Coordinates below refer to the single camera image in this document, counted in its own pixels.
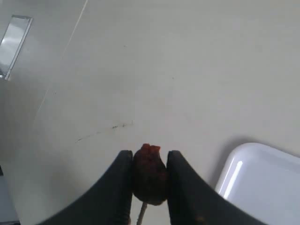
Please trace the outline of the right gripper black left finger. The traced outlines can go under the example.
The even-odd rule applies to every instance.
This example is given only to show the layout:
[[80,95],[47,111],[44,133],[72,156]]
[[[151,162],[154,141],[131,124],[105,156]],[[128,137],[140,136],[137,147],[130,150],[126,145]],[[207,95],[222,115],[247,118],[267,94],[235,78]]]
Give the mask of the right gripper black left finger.
[[132,159],[132,151],[120,151],[86,193],[40,224],[128,225],[132,202]]

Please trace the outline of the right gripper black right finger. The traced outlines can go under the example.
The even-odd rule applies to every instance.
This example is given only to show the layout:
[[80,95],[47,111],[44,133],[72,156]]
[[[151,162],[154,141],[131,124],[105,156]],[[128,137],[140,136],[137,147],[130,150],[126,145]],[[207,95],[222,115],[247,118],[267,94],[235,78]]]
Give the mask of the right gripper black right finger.
[[178,150],[167,157],[172,225],[261,225],[262,222],[221,197]]

